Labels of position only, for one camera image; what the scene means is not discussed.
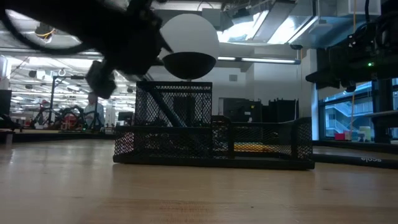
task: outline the red object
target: red object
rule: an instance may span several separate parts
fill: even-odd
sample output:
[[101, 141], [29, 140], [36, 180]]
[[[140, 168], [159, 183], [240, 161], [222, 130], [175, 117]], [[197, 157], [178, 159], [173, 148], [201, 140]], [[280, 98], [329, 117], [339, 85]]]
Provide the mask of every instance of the red object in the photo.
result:
[[338, 141], [344, 141], [345, 140], [345, 134], [335, 134], [335, 140]]

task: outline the white sphere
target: white sphere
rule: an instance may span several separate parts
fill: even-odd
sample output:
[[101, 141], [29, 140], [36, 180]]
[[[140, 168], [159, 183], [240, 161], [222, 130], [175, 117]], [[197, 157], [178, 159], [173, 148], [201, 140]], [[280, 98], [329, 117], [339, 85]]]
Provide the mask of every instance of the white sphere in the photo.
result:
[[[217, 31], [202, 16], [181, 14], [169, 20], [160, 30], [175, 52], [199, 52], [217, 59], [220, 53]], [[162, 49], [160, 59], [169, 53]]]

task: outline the person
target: person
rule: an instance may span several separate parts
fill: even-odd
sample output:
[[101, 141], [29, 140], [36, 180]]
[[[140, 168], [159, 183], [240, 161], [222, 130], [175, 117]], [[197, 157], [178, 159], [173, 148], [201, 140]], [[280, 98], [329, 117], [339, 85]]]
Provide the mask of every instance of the person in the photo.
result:
[[88, 127], [94, 128], [95, 126], [102, 127], [105, 123], [105, 116], [104, 116], [104, 106], [101, 103], [97, 103], [97, 112], [98, 112], [98, 119], [94, 122], [94, 125], [91, 125], [94, 120], [94, 113], [89, 113], [95, 110], [95, 103], [98, 101], [98, 97], [93, 93], [88, 94], [88, 105], [86, 106], [84, 113], [85, 113], [85, 120]]

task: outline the wooden surface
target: wooden surface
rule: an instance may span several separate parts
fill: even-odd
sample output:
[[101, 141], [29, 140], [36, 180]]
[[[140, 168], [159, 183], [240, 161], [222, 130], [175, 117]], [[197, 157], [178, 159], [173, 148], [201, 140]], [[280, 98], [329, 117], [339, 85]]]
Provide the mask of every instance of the wooden surface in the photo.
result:
[[113, 141], [14, 144], [0, 151], [0, 219], [44, 223], [397, 223], [398, 172], [112, 163]]
[[342, 149], [335, 147], [323, 147], [314, 146], [314, 154], [334, 155], [334, 156], [354, 156], [354, 157], [367, 157], [375, 159], [396, 159], [398, 160], [397, 154], [381, 153], [381, 152], [366, 152], [355, 149]]

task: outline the black mesh basket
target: black mesh basket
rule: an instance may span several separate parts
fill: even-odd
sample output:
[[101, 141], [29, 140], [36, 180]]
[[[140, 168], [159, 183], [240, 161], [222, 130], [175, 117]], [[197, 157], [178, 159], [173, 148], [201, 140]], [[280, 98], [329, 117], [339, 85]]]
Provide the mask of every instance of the black mesh basket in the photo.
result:
[[211, 83], [137, 83], [134, 126], [116, 127], [114, 162], [313, 169], [311, 119], [211, 122]]

